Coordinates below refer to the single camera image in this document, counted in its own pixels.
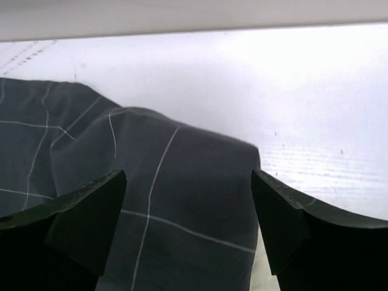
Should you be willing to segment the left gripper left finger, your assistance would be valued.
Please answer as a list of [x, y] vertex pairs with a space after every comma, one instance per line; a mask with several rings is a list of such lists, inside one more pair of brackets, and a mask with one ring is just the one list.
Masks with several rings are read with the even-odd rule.
[[1, 290], [95, 290], [113, 242], [122, 170], [1, 218]]

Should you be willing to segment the cream yellow-edged pillow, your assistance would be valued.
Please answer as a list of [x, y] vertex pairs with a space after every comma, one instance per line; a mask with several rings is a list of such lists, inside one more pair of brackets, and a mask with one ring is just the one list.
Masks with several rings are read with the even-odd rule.
[[250, 291], [280, 291], [277, 277], [271, 274], [261, 229], [258, 230], [258, 240], [250, 279]]

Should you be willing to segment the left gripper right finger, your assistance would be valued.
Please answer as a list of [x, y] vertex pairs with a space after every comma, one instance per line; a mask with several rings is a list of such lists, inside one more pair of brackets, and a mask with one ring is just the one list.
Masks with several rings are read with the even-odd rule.
[[281, 290], [387, 289], [387, 221], [332, 206], [260, 170], [251, 189]]

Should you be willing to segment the dark grey checked pillowcase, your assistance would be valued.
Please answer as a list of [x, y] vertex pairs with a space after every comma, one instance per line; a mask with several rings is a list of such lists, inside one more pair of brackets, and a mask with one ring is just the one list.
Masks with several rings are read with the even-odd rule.
[[251, 144], [85, 85], [1, 79], [1, 215], [126, 174], [98, 290], [248, 290], [258, 168]]

